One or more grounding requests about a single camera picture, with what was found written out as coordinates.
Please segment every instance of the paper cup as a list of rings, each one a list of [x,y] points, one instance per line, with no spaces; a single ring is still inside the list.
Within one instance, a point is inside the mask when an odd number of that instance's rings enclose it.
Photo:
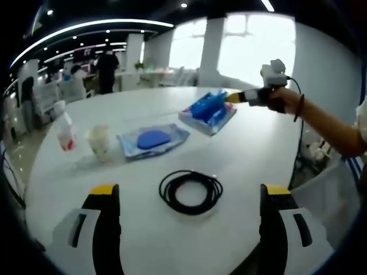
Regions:
[[[93,153],[101,162],[111,160],[107,125],[94,126],[88,131],[87,140]]]

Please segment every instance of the coiled black cable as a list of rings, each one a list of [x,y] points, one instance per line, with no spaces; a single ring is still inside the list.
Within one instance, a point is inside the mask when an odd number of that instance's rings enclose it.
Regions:
[[[162,185],[166,179],[178,173],[184,174],[169,181],[165,188],[162,189]],[[206,188],[206,198],[200,205],[187,206],[183,205],[177,200],[177,190],[188,181],[198,182]],[[192,216],[203,214],[213,208],[213,206],[222,196],[222,193],[223,186],[216,178],[190,170],[179,170],[173,172],[162,179],[161,183],[159,184],[159,195],[169,207],[179,213]]]

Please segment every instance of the cable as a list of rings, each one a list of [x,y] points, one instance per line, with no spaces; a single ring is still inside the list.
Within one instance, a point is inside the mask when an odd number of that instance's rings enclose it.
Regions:
[[[301,89],[299,87],[299,84],[296,81],[296,79],[294,79],[292,77],[289,77],[289,76],[288,76],[288,79],[292,80],[292,81],[294,81],[294,83],[296,83],[296,85],[298,87],[298,92],[299,92],[300,95],[302,95],[302,91],[301,91]],[[303,137],[303,127],[304,127],[304,121],[302,119],[301,127],[300,127],[300,137],[299,137],[298,148],[297,148],[297,155],[296,155],[296,158],[295,158],[294,164],[293,164],[293,171],[292,171],[291,180],[289,182],[289,189],[292,189],[292,185],[293,185],[293,181],[294,181],[294,177],[295,177],[295,171],[296,171],[296,163],[297,163],[298,158],[300,157],[300,148],[302,146],[302,137]]]
[[[166,179],[178,173],[184,174],[169,181],[164,190],[162,190],[162,185]],[[177,200],[177,190],[188,181],[198,182],[206,188],[206,198],[200,205],[187,206]],[[159,184],[159,195],[164,202],[173,210],[186,215],[200,215],[207,212],[217,203],[219,198],[222,196],[222,193],[223,186],[216,178],[190,170],[179,170],[173,172],[162,179]]]

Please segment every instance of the black clothing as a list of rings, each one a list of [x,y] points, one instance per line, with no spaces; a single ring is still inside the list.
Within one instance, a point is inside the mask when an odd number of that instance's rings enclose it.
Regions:
[[[97,70],[99,72],[99,93],[104,95],[112,93],[115,83],[115,70],[119,61],[114,54],[104,54],[98,59]]]

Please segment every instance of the sleeve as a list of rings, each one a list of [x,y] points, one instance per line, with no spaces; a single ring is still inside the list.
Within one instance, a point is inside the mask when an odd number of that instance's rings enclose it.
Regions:
[[[367,101],[366,99],[357,108],[357,121],[356,126],[361,132],[361,136],[365,142],[367,142]]]

